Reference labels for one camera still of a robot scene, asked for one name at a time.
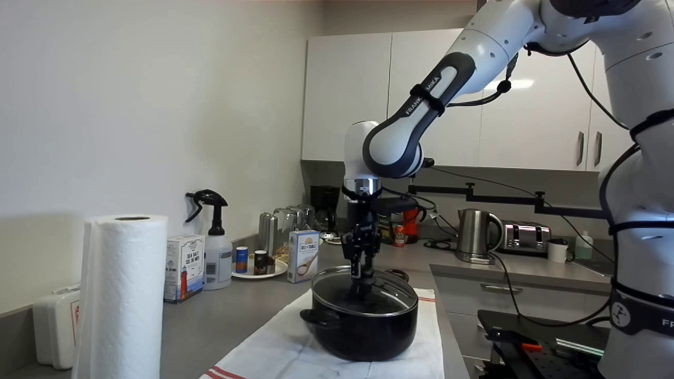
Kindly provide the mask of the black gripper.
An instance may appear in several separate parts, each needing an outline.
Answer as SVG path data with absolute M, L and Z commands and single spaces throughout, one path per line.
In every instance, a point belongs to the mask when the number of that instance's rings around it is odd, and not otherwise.
M 347 182 L 344 193 L 347 201 L 347 232 L 341 235 L 341 247 L 344 257 L 353 264 L 349 292 L 361 301 L 369 297 L 375 284 L 374 257 L 379 250 L 379 235 L 374 203 L 382 193 L 382 182 L 374 174 L 357 174 Z

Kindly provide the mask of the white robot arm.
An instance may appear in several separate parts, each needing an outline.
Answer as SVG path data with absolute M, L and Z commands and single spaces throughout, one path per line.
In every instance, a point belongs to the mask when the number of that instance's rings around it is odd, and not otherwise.
M 603 174 L 601 207 L 615 244 L 604 379 L 674 379 L 674 0 L 487 0 L 445 57 L 382 123 L 347 128 L 344 187 L 422 168 L 422 137 L 452 105 L 482 92 L 527 51 L 530 118 L 578 90 L 552 61 L 595 45 L 609 110 L 632 147 Z

